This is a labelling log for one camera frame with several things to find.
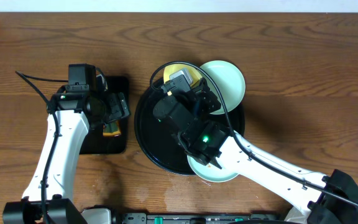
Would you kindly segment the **orange green scrub sponge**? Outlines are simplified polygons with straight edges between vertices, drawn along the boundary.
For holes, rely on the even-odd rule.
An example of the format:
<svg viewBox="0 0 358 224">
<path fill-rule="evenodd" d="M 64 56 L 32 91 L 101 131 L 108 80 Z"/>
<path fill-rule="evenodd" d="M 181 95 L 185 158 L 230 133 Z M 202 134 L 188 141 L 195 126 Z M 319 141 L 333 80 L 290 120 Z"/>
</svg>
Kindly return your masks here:
<svg viewBox="0 0 358 224">
<path fill-rule="evenodd" d="M 103 136 L 104 137 L 116 137 L 122 134 L 119 121 L 114 121 L 112 123 L 105 124 L 103 127 Z"/>
</svg>

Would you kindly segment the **yellow plate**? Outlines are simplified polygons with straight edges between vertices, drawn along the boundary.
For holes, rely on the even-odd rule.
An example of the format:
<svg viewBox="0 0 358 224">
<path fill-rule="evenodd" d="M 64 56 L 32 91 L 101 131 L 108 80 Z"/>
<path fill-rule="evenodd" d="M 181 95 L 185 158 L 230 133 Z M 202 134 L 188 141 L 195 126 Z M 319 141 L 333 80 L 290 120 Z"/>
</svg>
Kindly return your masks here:
<svg viewBox="0 0 358 224">
<path fill-rule="evenodd" d="M 169 65 L 164 68 L 163 71 L 163 84 L 168 80 L 168 76 L 173 74 L 174 72 L 179 71 L 182 68 L 187 68 L 190 71 L 190 75 L 193 78 L 193 83 L 191 84 L 191 87 L 195 87 L 195 85 L 198 83 L 198 81 L 203 78 L 200 72 L 195 69 L 194 67 L 191 67 L 189 65 L 184 65 L 180 63 L 174 63 L 173 65 Z"/>
</svg>

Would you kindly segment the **light green plate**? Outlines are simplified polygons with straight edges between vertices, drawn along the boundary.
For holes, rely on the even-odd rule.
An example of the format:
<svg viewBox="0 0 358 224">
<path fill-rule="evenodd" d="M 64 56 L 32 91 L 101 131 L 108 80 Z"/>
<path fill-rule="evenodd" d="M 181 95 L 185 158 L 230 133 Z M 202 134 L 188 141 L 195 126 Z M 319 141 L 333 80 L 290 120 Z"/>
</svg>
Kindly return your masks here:
<svg viewBox="0 0 358 224">
<path fill-rule="evenodd" d="M 235 109 L 246 91 L 246 82 L 242 72 L 234 64 L 223 60 L 206 62 L 200 68 L 217 84 L 227 111 Z"/>
<path fill-rule="evenodd" d="M 238 176 L 238 173 L 226 169 L 219 169 L 212 164 L 204 166 L 190 156 L 187 156 L 187 159 L 192 171 L 197 176 L 209 182 L 227 182 Z"/>
</svg>

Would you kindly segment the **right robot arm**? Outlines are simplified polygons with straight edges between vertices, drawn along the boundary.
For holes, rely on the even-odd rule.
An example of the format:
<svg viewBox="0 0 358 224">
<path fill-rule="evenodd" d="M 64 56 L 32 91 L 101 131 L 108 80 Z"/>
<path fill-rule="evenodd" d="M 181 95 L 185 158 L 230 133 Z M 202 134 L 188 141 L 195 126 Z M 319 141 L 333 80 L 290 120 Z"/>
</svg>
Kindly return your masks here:
<svg viewBox="0 0 358 224">
<path fill-rule="evenodd" d="M 358 223 L 358 185 L 350 175 L 302 169 L 251 144 L 230 121 L 206 119 L 216 110 L 229 116 L 230 94 L 215 81 L 180 76 L 151 88 L 163 95 L 154 117 L 195 162 L 253 180 L 292 204 L 306 223 Z"/>
</svg>

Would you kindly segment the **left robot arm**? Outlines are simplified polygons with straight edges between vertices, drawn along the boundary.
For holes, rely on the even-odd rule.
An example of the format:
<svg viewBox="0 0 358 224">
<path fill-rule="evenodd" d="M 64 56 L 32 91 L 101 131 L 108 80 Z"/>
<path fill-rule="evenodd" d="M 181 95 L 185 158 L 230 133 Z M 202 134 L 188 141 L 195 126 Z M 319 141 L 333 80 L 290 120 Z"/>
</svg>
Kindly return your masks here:
<svg viewBox="0 0 358 224">
<path fill-rule="evenodd" d="M 107 206 L 80 212 L 73 203 L 78 157 L 88 133 L 127 118 L 123 93 L 112 93 L 104 73 L 94 65 L 71 64 L 68 79 L 47 105 L 48 129 L 30 184 L 18 202 L 8 202 L 4 223 L 120 223 Z"/>
</svg>

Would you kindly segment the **rectangular black tray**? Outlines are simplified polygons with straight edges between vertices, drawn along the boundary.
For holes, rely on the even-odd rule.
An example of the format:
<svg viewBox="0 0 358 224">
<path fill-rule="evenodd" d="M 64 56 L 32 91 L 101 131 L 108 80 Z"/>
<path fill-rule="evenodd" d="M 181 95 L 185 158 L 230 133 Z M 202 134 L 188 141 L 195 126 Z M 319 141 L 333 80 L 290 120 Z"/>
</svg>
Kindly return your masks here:
<svg viewBox="0 0 358 224">
<path fill-rule="evenodd" d="M 129 80 L 124 76 L 106 77 L 108 92 L 123 93 L 129 99 Z M 90 131 L 83 141 L 80 154 L 120 154 L 125 151 L 128 134 L 128 117 L 118 121 L 121 134 L 103 136 L 103 128 Z"/>
</svg>

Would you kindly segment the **round black tray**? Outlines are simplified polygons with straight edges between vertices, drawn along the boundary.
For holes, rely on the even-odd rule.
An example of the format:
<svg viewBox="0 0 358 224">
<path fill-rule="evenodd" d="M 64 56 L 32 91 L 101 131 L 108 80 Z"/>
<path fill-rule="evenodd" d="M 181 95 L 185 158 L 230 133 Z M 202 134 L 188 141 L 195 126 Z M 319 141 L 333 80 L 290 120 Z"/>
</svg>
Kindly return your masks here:
<svg viewBox="0 0 358 224">
<path fill-rule="evenodd" d="M 230 129 L 243 134 L 244 109 L 238 105 L 230 112 L 195 116 L 185 95 L 168 95 L 148 88 L 135 111 L 134 129 L 139 146 L 156 165 L 169 172 L 193 175 L 187 156 L 206 166 L 220 168 L 217 158 Z"/>
</svg>

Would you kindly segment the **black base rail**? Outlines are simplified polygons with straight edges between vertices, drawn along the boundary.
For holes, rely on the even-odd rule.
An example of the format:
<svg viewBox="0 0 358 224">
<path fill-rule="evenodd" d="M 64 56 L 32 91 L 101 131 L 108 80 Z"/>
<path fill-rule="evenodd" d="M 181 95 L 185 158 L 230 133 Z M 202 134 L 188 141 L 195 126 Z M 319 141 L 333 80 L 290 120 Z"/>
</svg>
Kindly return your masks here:
<svg viewBox="0 0 358 224">
<path fill-rule="evenodd" d="M 224 224 L 224 223 L 287 223 L 274 214 L 147 214 L 117 213 L 117 224 Z"/>
</svg>

